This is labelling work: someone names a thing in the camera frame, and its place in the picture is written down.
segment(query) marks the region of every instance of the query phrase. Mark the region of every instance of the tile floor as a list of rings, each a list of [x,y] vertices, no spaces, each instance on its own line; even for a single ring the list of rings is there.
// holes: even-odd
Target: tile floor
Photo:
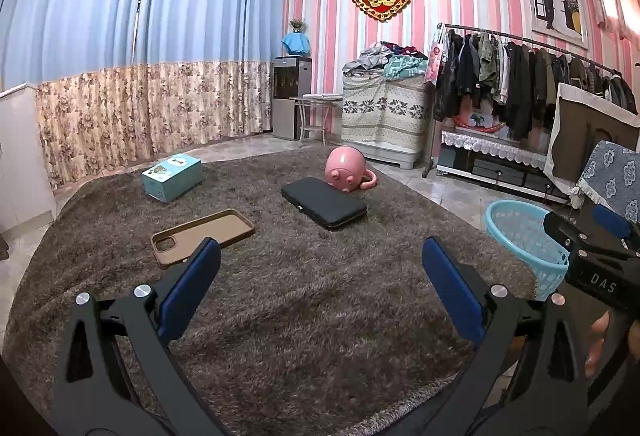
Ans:
[[[312,143],[313,141],[307,141],[305,146],[312,145]],[[298,148],[298,142],[296,141],[281,140],[274,138],[270,134],[263,134],[196,148],[188,151],[187,154],[201,159],[204,163],[210,163]],[[136,171],[153,164],[154,162],[148,162],[132,167],[119,167],[114,171],[103,171],[100,176],[86,177],[78,183],[66,185],[55,192],[58,211],[71,199],[78,188],[88,181],[103,176]],[[381,163],[371,163],[370,165],[372,165],[373,170],[382,172],[404,183],[409,188],[428,197],[431,201],[443,206],[479,229],[484,228],[481,220],[482,213],[493,201],[498,199],[522,199],[523,201],[528,201],[528,199],[514,197],[511,194],[482,188],[469,181],[439,176],[436,170],[432,170],[427,178],[423,178],[421,168],[407,171],[394,165]],[[9,259],[0,261],[0,352],[2,351],[4,329],[15,291],[47,228],[49,227],[44,226],[9,243]]]

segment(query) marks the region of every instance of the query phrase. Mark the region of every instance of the carpet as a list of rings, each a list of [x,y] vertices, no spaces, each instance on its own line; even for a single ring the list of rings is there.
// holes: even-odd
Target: carpet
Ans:
[[[234,208],[255,234],[223,249],[222,267],[185,335],[170,348],[195,389],[235,434],[369,435],[452,380],[471,354],[422,269],[437,235],[488,282],[532,296],[529,270],[483,232],[395,180],[353,195],[365,219],[328,232],[280,195],[322,177],[330,148],[203,165],[204,181],[171,204],[140,174],[85,184],[46,232],[17,290],[4,359],[36,408],[79,292],[128,294],[161,276],[149,238]],[[143,405],[161,413],[130,347]]]

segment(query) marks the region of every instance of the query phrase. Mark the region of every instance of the metal bolt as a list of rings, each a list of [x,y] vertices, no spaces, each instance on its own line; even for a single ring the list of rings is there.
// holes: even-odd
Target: metal bolt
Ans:
[[[556,306],[564,306],[566,299],[564,298],[564,295],[554,293],[553,295],[551,295],[551,302],[553,302],[553,304],[555,304]]]
[[[505,288],[502,284],[494,284],[493,286],[491,286],[491,295],[493,295],[494,297],[504,299],[505,297],[507,297],[508,293],[509,292],[507,291],[507,288]]]
[[[76,304],[78,304],[79,306],[82,306],[83,304],[87,304],[90,298],[91,297],[89,296],[89,294],[86,291],[83,291],[81,294],[78,295],[78,297],[76,297]]]
[[[133,290],[133,295],[136,297],[146,297],[151,293],[151,286],[148,284],[141,284],[140,286],[136,286],[136,289]]]

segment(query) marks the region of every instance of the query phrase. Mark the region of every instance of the black suit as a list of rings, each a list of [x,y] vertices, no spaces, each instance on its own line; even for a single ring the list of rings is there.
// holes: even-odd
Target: black suit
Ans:
[[[552,30],[554,28],[554,17],[556,16],[554,0],[542,0],[542,2],[545,4],[546,28]]]

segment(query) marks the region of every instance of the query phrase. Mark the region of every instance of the black case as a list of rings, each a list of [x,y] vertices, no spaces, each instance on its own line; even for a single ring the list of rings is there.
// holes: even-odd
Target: black case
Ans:
[[[367,213],[362,201],[318,178],[294,181],[284,185],[281,192],[287,201],[329,230],[341,228]]]

